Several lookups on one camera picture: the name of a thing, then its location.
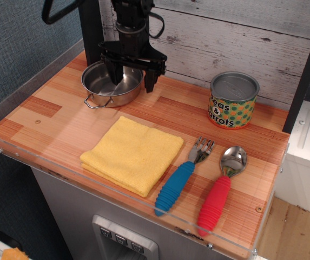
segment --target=can label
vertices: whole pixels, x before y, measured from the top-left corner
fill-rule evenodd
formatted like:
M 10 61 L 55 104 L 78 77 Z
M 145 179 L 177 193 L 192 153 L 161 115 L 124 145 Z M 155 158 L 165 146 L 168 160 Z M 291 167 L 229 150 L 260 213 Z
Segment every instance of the can label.
M 230 102 L 210 96 L 209 118 L 217 126 L 227 129 L 245 127 L 251 120 L 256 97 L 246 102 Z

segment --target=button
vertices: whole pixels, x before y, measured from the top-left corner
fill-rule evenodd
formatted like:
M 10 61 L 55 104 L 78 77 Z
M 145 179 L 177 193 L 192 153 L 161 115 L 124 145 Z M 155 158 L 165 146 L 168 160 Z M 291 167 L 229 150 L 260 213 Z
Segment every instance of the button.
M 116 241 L 118 241 L 120 244 L 127 245 L 127 239 L 125 239 L 119 235 L 115 235 L 115 237 L 116 237 Z
M 137 245 L 135 243 L 132 242 L 132 248 L 134 251 L 143 254 L 144 253 L 144 248 L 140 245 Z
M 100 227 L 100 229 L 101 229 L 102 235 L 104 235 L 105 237 L 111 238 L 111 232 L 110 232 L 109 230 L 104 229 L 104 228 L 102 228 L 102 227 Z

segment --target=blue wall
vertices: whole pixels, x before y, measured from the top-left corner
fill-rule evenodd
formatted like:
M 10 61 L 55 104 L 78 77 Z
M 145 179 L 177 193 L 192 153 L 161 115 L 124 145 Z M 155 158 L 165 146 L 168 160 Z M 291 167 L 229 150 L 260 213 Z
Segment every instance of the blue wall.
M 43 3 L 0 0 L 0 102 L 82 38 L 77 10 L 46 25 Z M 30 168 L 1 154 L 0 230 L 33 259 L 70 259 Z

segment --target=red spoon handle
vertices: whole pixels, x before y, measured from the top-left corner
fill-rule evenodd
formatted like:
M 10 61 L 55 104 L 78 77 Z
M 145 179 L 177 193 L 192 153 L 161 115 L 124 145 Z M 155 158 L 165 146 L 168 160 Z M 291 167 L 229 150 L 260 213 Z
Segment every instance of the red spoon handle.
M 221 176 L 217 179 L 199 212 L 198 226 L 209 231 L 215 228 L 225 206 L 229 190 L 229 177 Z M 201 237 L 207 235 L 201 229 L 198 229 L 198 233 Z

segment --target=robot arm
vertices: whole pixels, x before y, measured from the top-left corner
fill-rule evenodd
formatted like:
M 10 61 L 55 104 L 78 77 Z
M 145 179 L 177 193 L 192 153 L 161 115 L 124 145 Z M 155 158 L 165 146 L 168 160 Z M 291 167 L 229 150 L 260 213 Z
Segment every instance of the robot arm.
M 49 17 L 53 0 L 45 0 L 42 18 L 45 23 L 54 23 L 74 10 L 84 0 L 76 0 L 60 12 Z M 116 12 L 116 29 L 119 41 L 101 42 L 101 60 L 104 61 L 112 82 L 117 85 L 123 78 L 123 66 L 146 71 L 144 78 L 147 93 L 152 92 L 157 78 L 166 72 L 166 55 L 155 50 L 150 37 L 158 38 L 164 31 L 164 20 L 151 12 L 153 0 L 111 0 Z M 150 35 L 149 16 L 162 21 L 163 27 L 156 35 Z

